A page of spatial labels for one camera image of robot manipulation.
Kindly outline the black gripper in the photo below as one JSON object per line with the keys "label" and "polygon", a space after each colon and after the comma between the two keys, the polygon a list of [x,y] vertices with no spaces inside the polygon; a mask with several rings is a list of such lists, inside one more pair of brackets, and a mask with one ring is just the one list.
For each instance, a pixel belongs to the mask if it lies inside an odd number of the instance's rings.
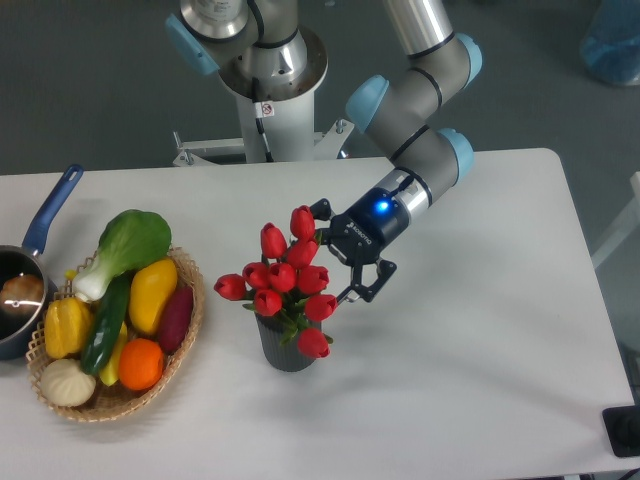
{"label": "black gripper", "polygon": [[[313,203],[310,212],[316,243],[328,245],[343,264],[355,265],[348,286],[337,296],[338,303],[371,303],[397,271],[396,263],[379,257],[408,228],[408,210],[393,191],[374,187],[342,214],[335,216],[326,198]],[[374,278],[366,284],[368,267],[373,267]]]}

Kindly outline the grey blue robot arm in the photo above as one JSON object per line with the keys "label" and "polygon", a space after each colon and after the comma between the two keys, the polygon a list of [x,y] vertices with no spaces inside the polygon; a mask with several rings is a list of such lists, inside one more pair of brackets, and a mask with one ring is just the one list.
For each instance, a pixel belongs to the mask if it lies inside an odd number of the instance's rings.
{"label": "grey blue robot arm", "polygon": [[[327,201],[322,242],[351,270],[340,301],[371,301],[396,270],[382,251],[470,170],[474,152],[428,118],[466,88],[482,66],[468,36],[453,30],[439,1],[388,1],[385,10],[409,61],[398,83],[366,80],[345,111],[392,163],[392,171],[342,214]],[[294,1],[184,1],[166,34],[199,74],[218,75],[235,96],[245,158],[291,162],[327,146],[314,132],[314,93],[328,69],[326,49],[302,26]]]}

